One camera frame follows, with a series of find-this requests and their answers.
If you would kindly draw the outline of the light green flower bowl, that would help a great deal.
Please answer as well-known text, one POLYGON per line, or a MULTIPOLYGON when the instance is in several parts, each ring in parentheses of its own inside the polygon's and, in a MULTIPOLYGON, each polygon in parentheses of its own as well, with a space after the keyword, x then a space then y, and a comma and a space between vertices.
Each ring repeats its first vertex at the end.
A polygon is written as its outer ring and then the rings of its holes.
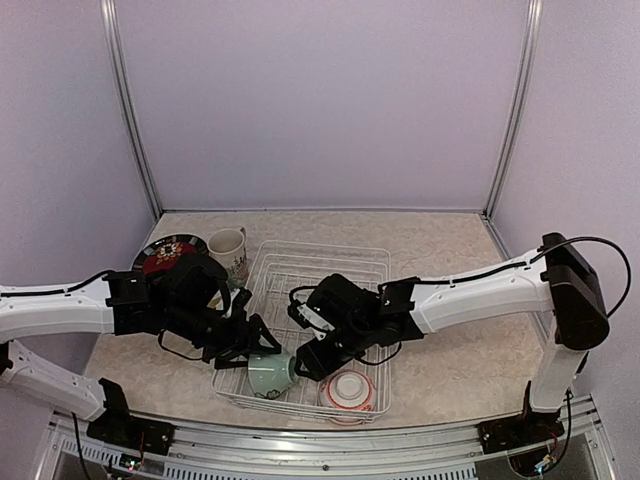
POLYGON ((296 357, 287 351, 252 355, 248 361, 249 385, 255 397, 275 400, 298 382, 296 357))

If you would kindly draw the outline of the yellow cup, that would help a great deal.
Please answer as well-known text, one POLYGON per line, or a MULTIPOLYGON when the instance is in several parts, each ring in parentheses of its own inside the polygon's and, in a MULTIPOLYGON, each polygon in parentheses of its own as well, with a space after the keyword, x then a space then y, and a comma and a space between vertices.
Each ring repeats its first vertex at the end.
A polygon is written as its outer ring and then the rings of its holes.
POLYGON ((217 294, 216 296, 214 296, 208 303, 207 307, 209 309, 215 310, 215 311, 221 311, 223 312, 225 310, 224 307, 224 301, 222 299, 222 296, 217 294))

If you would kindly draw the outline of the white red rimmed bowl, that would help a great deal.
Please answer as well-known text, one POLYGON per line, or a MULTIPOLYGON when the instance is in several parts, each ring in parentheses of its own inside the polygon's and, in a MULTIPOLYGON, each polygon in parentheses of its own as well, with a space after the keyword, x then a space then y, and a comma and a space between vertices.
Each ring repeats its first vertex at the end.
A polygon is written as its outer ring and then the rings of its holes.
POLYGON ((376 389, 363 373, 342 370, 320 384, 318 403, 348 412, 372 411, 376 404, 376 389))

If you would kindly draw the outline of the teal floral mug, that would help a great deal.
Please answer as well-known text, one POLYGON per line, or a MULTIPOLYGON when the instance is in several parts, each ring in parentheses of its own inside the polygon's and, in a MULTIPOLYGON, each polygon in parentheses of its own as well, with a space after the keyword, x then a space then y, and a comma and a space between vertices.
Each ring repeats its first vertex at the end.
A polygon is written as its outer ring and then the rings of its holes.
POLYGON ((233 288, 244 287, 249 277, 246 240, 246 229, 237 226, 218 230, 207 241, 209 255, 224 267, 233 288))

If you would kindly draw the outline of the black plate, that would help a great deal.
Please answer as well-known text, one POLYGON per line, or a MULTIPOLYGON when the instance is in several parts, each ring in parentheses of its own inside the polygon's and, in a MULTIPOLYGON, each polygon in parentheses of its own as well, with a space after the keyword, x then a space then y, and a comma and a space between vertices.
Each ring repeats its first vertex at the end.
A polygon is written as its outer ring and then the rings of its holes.
POLYGON ((209 253, 206 242, 193 234, 172 234, 144 247, 131 266, 145 275, 171 268, 184 254, 209 253))

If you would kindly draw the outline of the dark red oval dish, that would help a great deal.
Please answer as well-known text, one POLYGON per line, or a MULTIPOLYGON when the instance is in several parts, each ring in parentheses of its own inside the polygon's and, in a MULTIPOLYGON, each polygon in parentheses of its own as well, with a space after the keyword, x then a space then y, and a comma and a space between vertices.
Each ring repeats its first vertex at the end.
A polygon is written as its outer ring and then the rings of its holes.
POLYGON ((171 241, 155 247, 142 262, 145 275, 164 271, 172 267, 184 254, 196 253, 193 245, 186 242, 171 241))

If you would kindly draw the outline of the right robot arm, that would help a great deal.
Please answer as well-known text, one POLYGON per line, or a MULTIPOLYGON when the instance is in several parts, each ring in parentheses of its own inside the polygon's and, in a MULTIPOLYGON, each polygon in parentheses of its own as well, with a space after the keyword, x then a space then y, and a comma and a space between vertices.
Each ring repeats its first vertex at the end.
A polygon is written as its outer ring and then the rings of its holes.
POLYGON ((515 416, 514 438, 535 442, 589 351, 610 333, 598 274, 576 250, 577 238, 543 236, 539 248, 497 265, 453 276, 410 277, 375 290, 331 274, 308 287, 308 297, 289 293, 288 315, 315 336, 296 352, 296 371, 321 381, 373 346, 391 347, 467 323, 549 313, 555 333, 547 341, 526 389, 526 410, 515 416))

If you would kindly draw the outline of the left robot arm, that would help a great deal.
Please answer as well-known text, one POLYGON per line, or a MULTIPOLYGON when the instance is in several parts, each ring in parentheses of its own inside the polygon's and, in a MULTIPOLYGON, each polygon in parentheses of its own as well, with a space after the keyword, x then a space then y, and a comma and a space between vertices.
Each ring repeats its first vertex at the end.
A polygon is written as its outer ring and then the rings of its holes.
POLYGON ((187 253, 152 272, 100 272, 72 285, 1 290, 1 378, 32 396, 100 425, 121 445, 140 434, 122 388, 77 377, 20 345, 23 337, 65 333, 124 336, 171 333, 217 369, 244 366, 253 354, 278 354, 280 344, 245 307, 251 293, 229 288, 225 268, 207 254, 187 253))

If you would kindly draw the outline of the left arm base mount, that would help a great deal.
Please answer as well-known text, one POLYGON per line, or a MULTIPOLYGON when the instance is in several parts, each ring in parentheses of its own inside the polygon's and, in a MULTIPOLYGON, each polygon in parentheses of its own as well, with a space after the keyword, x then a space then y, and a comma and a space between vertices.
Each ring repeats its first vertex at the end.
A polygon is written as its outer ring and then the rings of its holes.
POLYGON ((87 436, 141 454, 167 456, 176 427, 131 414, 120 385, 105 378, 98 384, 105 395, 104 412, 88 423, 87 436))

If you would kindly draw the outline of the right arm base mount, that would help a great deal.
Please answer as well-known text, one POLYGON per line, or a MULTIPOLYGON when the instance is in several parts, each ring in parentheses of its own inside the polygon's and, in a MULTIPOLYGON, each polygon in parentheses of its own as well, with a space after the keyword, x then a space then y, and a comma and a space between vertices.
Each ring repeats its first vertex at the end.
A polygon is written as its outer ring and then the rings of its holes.
POLYGON ((553 440, 565 433, 560 410, 551 413, 534 412, 530 403, 531 382, 528 382, 523 409, 520 413, 486 420, 477 425, 484 454, 492 454, 553 440))

